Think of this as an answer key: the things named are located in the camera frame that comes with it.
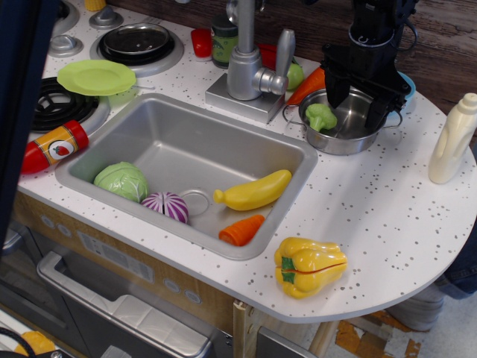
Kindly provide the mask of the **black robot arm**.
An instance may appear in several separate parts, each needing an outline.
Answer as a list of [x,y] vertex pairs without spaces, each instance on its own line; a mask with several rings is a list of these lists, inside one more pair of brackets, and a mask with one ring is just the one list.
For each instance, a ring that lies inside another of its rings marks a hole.
[[416,33],[409,17],[416,1],[353,1],[349,45],[327,43],[322,51],[326,95],[338,107],[355,88],[371,97],[365,127],[375,131],[390,112],[399,112],[411,86],[398,73],[395,60],[402,48],[404,27]]

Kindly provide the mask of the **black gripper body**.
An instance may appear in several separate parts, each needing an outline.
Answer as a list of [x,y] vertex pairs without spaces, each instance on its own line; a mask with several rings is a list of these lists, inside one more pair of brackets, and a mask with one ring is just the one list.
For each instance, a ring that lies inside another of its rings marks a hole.
[[323,46],[324,59],[321,68],[339,78],[346,78],[350,88],[355,87],[374,99],[384,92],[394,92],[406,96],[409,87],[399,75],[394,61],[402,51],[400,37],[391,37],[380,44],[350,40],[349,45]]

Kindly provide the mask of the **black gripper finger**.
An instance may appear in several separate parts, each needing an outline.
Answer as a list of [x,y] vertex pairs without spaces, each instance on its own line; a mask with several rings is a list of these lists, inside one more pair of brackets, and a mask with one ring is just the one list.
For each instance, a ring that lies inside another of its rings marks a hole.
[[350,82],[331,72],[325,73],[325,84],[327,100],[333,108],[338,107],[350,93]]
[[399,123],[392,125],[391,128],[398,128],[402,123],[401,109],[405,105],[405,96],[394,92],[384,92],[377,95],[371,102],[365,127],[367,129],[379,129],[386,122],[388,114],[396,112],[399,117]]

